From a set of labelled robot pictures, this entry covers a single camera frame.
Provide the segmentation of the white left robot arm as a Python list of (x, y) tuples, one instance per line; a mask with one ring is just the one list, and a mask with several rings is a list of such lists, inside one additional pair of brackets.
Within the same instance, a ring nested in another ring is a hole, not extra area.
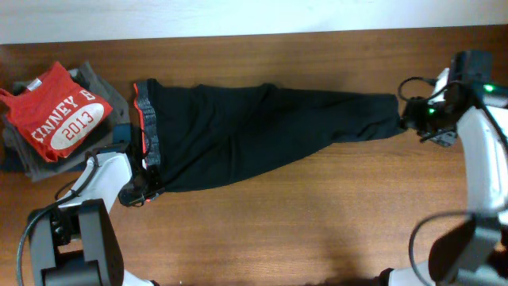
[(110, 210), (133, 178), (125, 153), (88, 153), (81, 176), (66, 192), (29, 215), (17, 247), (16, 279), (24, 284), (23, 253), (30, 252), (36, 285), (153, 286), (125, 269)]

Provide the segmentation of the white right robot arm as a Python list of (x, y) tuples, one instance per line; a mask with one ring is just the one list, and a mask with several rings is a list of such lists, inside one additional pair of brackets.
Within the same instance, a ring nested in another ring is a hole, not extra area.
[[(489, 82), (484, 69), (446, 68), (431, 81), (427, 99), (408, 99), (404, 119), (422, 141), (441, 146), (459, 139), (464, 149), (468, 205), (422, 219), (408, 245), (410, 267), (380, 276), (387, 286), (505, 285), (507, 283), (507, 89)], [(460, 216), (460, 225), (438, 238), (427, 261), (417, 263), (418, 231), (438, 218)]]

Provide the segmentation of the red printed t-shirt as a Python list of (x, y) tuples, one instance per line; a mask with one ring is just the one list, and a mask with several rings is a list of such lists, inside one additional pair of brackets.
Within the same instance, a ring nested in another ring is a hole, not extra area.
[(55, 62), (20, 95), (1, 90), (7, 120), (46, 162), (69, 157), (112, 112), (101, 96), (73, 81)]

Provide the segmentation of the gray folded garment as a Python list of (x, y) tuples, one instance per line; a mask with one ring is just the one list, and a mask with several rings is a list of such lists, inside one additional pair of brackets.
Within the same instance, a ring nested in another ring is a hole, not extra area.
[(23, 172), (33, 182), (62, 172), (80, 171), (84, 169), (83, 160), (86, 151), (111, 144), (114, 127), (130, 122), (129, 104), (108, 82), (95, 74), (89, 63), (85, 62), (78, 68), (71, 69), (69, 73), (78, 85), (105, 99), (112, 107), (112, 112), (69, 157), (53, 163), (44, 161), (3, 114), (2, 139), (5, 157), (1, 163), (2, 171)]

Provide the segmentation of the black leggings with red waistband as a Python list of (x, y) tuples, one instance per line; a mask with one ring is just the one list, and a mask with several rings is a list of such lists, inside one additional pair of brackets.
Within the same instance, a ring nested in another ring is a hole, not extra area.
[(334, 143), (402, 132), (392, 94), (257, 87), (134, 86), (147, 166), (167, 192), (201, 191), (270, 172)]

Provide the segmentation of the dark blue folded garment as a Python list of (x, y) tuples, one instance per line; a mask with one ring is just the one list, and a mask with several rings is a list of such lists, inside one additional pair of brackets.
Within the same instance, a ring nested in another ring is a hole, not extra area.
[[(131, 124), (120, 124), (113, 128), (113, 139), (111, 143), (107, 143), (107, 145), (112, 145), (115, 143), (130, 143), (132, 140), (132, 135), (130, 131)], [(3, 145), (5, 148), (5, 157), (1, 162), (1, 171), (2, 172), (27, 172), (28, 168), (25, 167), (21, 161), (20, 156), (17, 152)]]

